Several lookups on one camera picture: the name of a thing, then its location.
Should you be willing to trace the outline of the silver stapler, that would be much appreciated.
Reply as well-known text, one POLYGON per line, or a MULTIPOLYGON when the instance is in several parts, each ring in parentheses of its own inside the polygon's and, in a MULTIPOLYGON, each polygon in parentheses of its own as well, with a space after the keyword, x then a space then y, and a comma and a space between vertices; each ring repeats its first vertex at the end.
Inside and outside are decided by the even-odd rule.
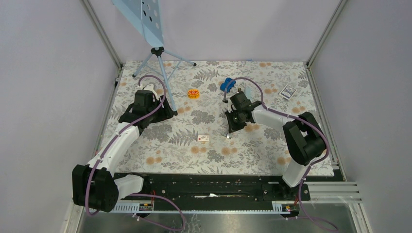
POLYGON ((251 98, 251 89, 249 87, 245 87, 244 89, 239 87, 238 92, 242 92, 247 99, 251 98))

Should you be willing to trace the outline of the cardboard staple box sleeve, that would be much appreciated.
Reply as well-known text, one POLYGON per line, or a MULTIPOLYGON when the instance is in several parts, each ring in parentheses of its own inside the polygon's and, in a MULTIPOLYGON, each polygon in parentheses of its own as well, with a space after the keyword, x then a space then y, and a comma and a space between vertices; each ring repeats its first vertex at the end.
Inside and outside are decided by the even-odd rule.
POLYGON ((198 142, 209 142, 210 141, 210 136, 209 135, 202 135, 199 134, 197 137, 198 142))

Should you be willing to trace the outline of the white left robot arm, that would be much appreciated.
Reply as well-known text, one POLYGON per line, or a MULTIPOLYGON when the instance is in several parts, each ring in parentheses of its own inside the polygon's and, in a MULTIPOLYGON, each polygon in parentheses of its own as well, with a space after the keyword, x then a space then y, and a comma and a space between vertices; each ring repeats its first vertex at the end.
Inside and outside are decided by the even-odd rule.
POLYGON ((153 123, 175 116, 166 96, 149 89, 138 90, 132 102, 119 117, 110 140, 86 165, 72 171, 73 202, 97 211, 110 212, 120 199, 134 194, 143 200, 151 187, 139 175, 115 178, 116 168, 130 146, 153 123))

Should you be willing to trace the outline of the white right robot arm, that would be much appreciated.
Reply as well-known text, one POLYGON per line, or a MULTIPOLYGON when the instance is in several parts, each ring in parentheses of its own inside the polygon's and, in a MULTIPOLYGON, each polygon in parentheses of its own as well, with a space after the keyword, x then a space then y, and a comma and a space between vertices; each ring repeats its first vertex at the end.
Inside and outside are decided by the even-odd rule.
POLYGON ((261 124, 282 131, 292 158, 282 175, 279 195, 291 200, 298 193, 297 186, 306 178, 309 168, 323 152, 330 151, 330 145, 313 114, 304 112, 298 116, 268 108, 263 102, 252 102, 240 91, 229 99, 224 98, 228 109, 225 112, 228 132, 233 133, 248 123, 261 124))

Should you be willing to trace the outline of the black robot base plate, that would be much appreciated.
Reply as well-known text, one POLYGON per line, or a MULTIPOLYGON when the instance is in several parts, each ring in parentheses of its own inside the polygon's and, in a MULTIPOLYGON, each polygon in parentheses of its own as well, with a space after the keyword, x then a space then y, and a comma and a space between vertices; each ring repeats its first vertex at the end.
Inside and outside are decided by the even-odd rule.
POLYGON ((146 173, 143 178, 143 196, 126 200, 147 200, 156 211, 174 210, 162 197, 182 211, 269 211, 274 201, 310 200, 307 185, 290 188, 281 176, 146 173))

